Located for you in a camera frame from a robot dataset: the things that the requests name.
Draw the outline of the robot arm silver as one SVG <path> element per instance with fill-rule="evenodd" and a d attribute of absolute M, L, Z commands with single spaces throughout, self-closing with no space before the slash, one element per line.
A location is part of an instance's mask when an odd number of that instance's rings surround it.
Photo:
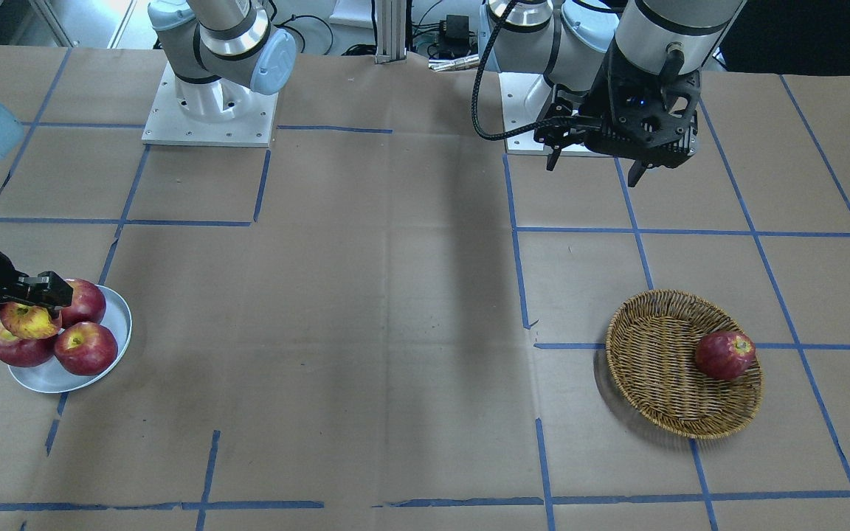
<path fill-rule="evenodd" d="M 627 184 L 674 169 L 696 151 L 702 67 L 742 1 L 486 1 L 470 118 L 479 137 L 530 133 L 552 170 L 571 145 L 630 160 Z M 535 74 L 547 88 L 536 117 L 488 132 L 478 100 L 486 68 Z"/>
<path fill-rule="evenodd" d="M 274 27 L 260 1 L 152 1 L 148 17 L 167 57 L 142 140 L 148 145 L 236 145 L 269 141 L 277 94 L 296 63 L 297 43 Z M 26 136 L 0 102 L 0 160 Z M 73 289 L 53 271 L 27 275 L 0 252 L 0 310 L 9 303 L 44 312 L 56 333 Z"/>

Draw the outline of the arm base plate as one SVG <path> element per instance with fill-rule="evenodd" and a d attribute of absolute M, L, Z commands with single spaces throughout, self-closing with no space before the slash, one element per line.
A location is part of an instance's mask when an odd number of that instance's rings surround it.
<path fill-rule="evenodd" d="M 189 83 L 165 65 L 142 142 L 165 147 L 269 148 L 279 95 L 229 80 Z"/>
<path fill-rule="evenodd" d="M 550 96 L 550 85 L 542 74 L 502 72 L 499 82 L 502 118 L 507 131 L 539 120 Z M 509 154 L 546 156 L 545 145 L 536 141 L 533 131 L 507 138 L 505 145 Z"/>

